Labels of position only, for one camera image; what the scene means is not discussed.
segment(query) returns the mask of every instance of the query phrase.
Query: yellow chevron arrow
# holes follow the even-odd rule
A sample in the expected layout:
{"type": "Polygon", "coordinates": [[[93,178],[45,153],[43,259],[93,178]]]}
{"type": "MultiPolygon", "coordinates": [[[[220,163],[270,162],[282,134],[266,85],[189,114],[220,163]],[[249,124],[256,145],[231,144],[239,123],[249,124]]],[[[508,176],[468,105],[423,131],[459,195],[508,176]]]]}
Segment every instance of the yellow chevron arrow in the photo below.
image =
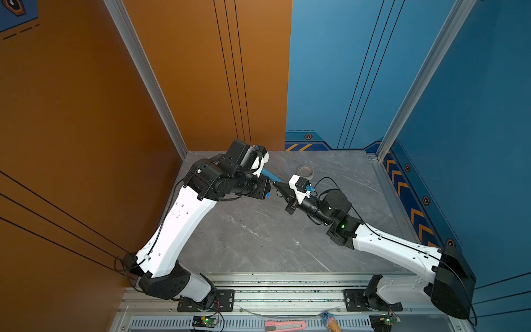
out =
{"type": "Polygon", "coordinates": [[[420,241],[422,241],[422,231],[426,231],[430,233],[431,235],[433,235],[433,231],[431,229],[427,228],[426,226],[422,224],[419,224],[418,225],[418,238],[420,239],[420,241]]]}
{"type": "Polygon", "coordinates": [[[394,160],[391,160],[391,159],[387,160],[387,173],[389,173],[389,164],[396,164],[396,163],[397,162],[394,160]]]}
{"type": "Polygon", "coordinates": [[[406,187],[406,188],[409,188],[409,186],[407,185],[407,183],[404,183],[404,182],[400,182],[398,181],[398,195],[400,196],[400,188],[401,187],[406,187]]]}
{"type": "Polygon", "coordinates": [[[411,209],[411,223],[413,225],[415,224],[415,222],[413,221],[414,218],[415,218],[415,215],[418,215],[418,216],[421,216],[421,217],[425,218],[424,214],[422,212],[420,212],[419,210],[411,209]]]}
{"type": "Polygon", "coordinates": [[[391,178],[391,182],[392,182],[393,184],[395,184],[395,175],[402,175],[402,173],[399,172],[399,171],[392,171],[391,173],[393,174],[393,176],[392,176],[392,178],[391,178]]]}

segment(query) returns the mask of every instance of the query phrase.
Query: white robotic arm link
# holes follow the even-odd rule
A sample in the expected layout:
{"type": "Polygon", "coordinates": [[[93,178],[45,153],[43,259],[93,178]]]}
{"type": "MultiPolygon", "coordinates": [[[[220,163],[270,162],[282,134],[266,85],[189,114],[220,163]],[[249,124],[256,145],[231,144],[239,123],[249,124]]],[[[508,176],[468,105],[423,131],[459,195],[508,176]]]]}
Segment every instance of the white robotic arm link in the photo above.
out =
{"type": "Polygon", "coordinates": [[[375,254],[416,274],[373,276],[364,293],[370,309],[384,310],[398,302],[431,302],[451,316],[468,318],[475,277],[457,249],[447,247],[442,252],[406,241],[350,216],[352,204],[339,189],[323,192],[326,195],[319,199],[310,195],[309,181],[297,175],[288,183],[270,181],[261,174],[268,160],[264,147],[235,140],[226,154],[194,163],[154,235],[136,254],[123,259],[126,268],[141,277],[139,285],[146,294],[161,299],[185,296],[209,308],[216,288],[179,264],[184,244],[218,201],[232,200],[225,199],[226,194],[264,199],[273,185],[288,203],[288,213],[299,209],[314,223],[330,226],[327,234],[338,245],[375,254]]]}

